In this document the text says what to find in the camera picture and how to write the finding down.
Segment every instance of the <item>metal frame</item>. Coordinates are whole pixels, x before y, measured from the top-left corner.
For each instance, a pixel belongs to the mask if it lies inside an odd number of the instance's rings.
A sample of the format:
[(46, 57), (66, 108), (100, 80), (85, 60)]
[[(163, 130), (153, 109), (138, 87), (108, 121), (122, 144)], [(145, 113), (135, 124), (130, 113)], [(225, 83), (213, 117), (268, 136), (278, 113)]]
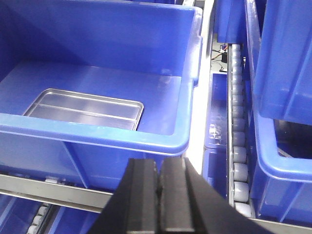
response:
[(101, 213), (111, 193), (0, 175), (0, 194)]
[(228, 201), (234, 206), (233, 186), (233, 120), (232, 120), (232, 46), (228, 47), (228, 81), (227, 81), (227, 112), (228, 112), (228, 139), (227, 139), (227, 186)]

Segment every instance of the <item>metal bar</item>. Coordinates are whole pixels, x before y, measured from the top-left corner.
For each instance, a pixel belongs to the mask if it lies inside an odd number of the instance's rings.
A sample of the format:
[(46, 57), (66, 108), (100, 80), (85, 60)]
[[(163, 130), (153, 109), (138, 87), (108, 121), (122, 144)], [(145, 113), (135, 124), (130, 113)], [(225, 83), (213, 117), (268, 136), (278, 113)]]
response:
[(0, 194), (100, 213), (111, 193), (0, 175)]
[(157, 233), (157, 171), (152, 159), (134, 163), (127, 234)]
[(234, 206), (233, 189), (233, 123), (232, 123), (232, 46), (228, 47), (228, 83), (227, 83), (227, 112), (228, 112), (228, 139), (227, 139), (227, 189), (228, 200), (231, 206)]
[(182, 158), (166, 158), (160, 185), (160, 226), (163, 233), (194, 233), (191, 205)]

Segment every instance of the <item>metal rail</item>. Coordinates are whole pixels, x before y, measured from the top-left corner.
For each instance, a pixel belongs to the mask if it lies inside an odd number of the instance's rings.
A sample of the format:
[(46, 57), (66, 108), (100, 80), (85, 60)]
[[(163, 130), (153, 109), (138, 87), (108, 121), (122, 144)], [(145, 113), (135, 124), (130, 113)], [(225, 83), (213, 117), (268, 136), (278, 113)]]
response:
[(111, 193), (0, 175), (0, 194), (100, 213)]
[(228, 139), (227, 139), (227, 186), (228, 201), (234, 206), (234, 188), (233, 188), (233, 130), (232, 130), (232, 47), (228, 48), (228, 81), (227, 81), (227, 111), (228, 111)]
[(251, 218), (253, 222), (275, 234), (312, 234), (312, 228)]

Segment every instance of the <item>stainless steel tray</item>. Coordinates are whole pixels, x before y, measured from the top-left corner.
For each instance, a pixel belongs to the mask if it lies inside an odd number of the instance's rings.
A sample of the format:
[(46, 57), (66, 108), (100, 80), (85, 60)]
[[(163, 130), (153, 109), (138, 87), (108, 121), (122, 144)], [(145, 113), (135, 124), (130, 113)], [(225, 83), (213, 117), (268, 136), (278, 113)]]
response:
[(143, 108), (139, 101), (47, 89), (24, 116), (135, 130)]

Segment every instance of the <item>blue plastic crate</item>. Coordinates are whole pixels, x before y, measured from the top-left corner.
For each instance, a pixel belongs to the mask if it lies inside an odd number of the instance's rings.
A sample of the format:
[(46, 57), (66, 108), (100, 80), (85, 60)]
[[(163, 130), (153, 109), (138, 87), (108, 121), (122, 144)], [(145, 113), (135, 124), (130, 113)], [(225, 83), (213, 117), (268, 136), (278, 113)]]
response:
[[(0, 170), (114, 189), (128, 158), (187, 148), (201, 9), (0, 0)], [(22, 116), (48, 89), (140, 101), (137, 131)]]
[[(305, 5), (306, 9), (302, 10), (303, 14), (305, 14), (305, 11), (309, 9), (309, 1), (269, 0), (267, 13), (272, 10), (268, 9), (274, 3), (281, 4), (281, 6), (283, 5), (287, 8), (289, 4), (291, 8), (294, 7), (293, 3), (303, 2), (307, 4)], [(268, 69), (262, 67), (260, 62), (257, 63), (260, 33), (255, 21), (257, 19), (256, 14), (255, 8), (252, 4), (249, 4), (247, 7), (247, 36), (249, 37), (248, 56), (250, 57), (251, 86), (254, 85), (253, 78), (256, 76), (258, 79), (258, 74), (264, 73), (263, 69)], [(285, 10), (283, 14), (288, 16), (289, 11)], [(282, 31), (283, 28), (276, 29), (272, 33), (279, 34)], [(271, 86), (280, 88), (275, 84), (271, 84)], [(259, 111), (259, 99), (256, 98), (255, 93), (252, 93), (252, 95), (253, 118), (251, 118), (250, 126), (254, 124), (256, 151), (254, 150), (254, 145), (251, 145), (250, 162), (254, 165), (254, 171), (250, 175), (253, 176), (251, 198), (256, 217), (311, 226), (312, 154), (310, 145), (312, 143), (312, 127), (262, 117)]]
[(47, 234), (86, 234), (99, 214), (60, 207)]
[(312, 1), (268, 0), (254, 93), (264, 117), (312, 125)]
[(182, 5), (181, 2), (177, 0), (130, 0), (130, 1), (139, 1), (139, 2), (153, 2), (153, 3), (164, 3), (164, 4), (178, 4)]
[(227, 195), (226, 152), (207, 149), (204, 153), (202, 175), (224, 198)]
[(0, 233), (27, 233), (40, 202), (0, 195)]
[(246, 34), (244, 0), (217, 0), (214, 32), (220, 43), (242, 43)]
[(205, 148), (226, 150), (227, 75), (212, 73), (206, 121)]

